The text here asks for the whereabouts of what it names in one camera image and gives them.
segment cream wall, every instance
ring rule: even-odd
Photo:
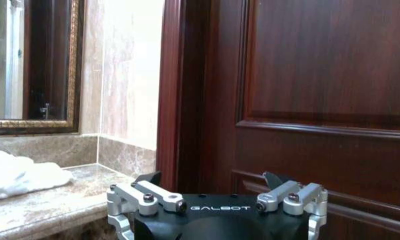
[[[156,150],[164,0],[85,0],[81,133]]]

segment white towel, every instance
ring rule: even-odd
[[[0,199],[65,185],[72,173],[53,162],[35,163],[0,151]]]

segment wooden door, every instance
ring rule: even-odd
[[[322,239],[400,239],[400,0],[212,0],[204,74],[199,191],[283,174]]]

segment bathroom counter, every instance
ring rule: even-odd
[[[133,178],[92,164],[65,186],[0,200],[0,239],[39,239],[107,216],[107,189]]]

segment bolt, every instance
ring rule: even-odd
[[[152,203],[155,201],[155,196],[151,193],[144,194],[144,202]]]
[[[264,205],[264,203],[257,202],[256,205],[255,205],[255,207],[256,207],[257,212],[260,212],[260,213],[265,212],[265,205]]]
[[[184,200],[180,200],[177,203],[176,203],[176,212],[183,214],[187,210],[187,202]]]
[[[298,195],[296,193],[291,192],[287,197],[289,201],[295,203],[300,202],[300,195]]]

